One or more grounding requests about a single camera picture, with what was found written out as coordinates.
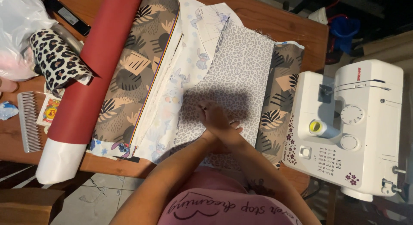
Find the pink shirt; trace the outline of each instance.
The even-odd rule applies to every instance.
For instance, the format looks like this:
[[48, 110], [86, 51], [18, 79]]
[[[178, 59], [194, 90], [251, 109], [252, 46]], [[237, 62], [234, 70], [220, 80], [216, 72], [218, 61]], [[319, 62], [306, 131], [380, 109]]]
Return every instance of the pink shirt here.
[[237, 181], [218, 172], [194, 172], [163, 211], [158, 224], [280, 224], [301, 222], [281, 202], [248, 195]]

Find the red paper roll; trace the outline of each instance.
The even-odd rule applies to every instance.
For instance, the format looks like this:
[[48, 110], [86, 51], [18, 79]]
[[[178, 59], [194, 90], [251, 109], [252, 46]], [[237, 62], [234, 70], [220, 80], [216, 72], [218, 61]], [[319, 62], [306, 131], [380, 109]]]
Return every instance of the red paper roll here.
[[88, 144], [111, 78], [142, 0], [103, 0], [80, 57], [95, 77], [89, 85], [75, 82], [63, 95], [50, 126], [54, 141]]

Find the thread spool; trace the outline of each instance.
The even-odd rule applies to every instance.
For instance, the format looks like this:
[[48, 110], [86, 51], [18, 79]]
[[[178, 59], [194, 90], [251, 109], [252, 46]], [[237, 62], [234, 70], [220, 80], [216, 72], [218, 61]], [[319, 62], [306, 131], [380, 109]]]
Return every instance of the thread spool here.
[[340, 130], [320, 120], [312, 121], [310, 123], [309, 130], [310, 133], [321, 136], [323, 138], [334, 138], [340, 134]]

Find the black leopard print fabric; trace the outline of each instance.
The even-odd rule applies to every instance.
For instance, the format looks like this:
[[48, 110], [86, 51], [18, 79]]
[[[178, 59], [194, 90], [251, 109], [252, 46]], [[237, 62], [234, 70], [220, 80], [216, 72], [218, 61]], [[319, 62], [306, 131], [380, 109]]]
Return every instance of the black leopard print fabric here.
[[35, 32], [30, 37], [30, 45], [46, 78], [46, 86], [54, 96], [61, 98], [58, 89], [63, 88], [71, 79], [87, 85], [93, 77], [86, 64], [54, 30]]

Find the hand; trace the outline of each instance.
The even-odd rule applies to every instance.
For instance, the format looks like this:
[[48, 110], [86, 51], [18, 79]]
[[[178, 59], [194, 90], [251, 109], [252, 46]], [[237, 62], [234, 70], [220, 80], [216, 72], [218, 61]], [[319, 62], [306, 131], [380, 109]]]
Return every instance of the hand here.
[[[240, 121], [235, 121], [230, 124], [238, 133], [241, 133], [243, 128], [238, 127], [240, 125]], [[216, 137], [213, 133], [211, 133], [208, 129], [202, 133], [200, 138], [205, 139], [209, 145], [211, 146], [211, 153], [213, 154], [225, 154], [230, 153], [230, 150], [225, 147], [225, 145]]]
[[222, 107], [214, 101], [201, 101], [196, 110], [202, 124], [217, 137], [235, 128], [231, 127]]

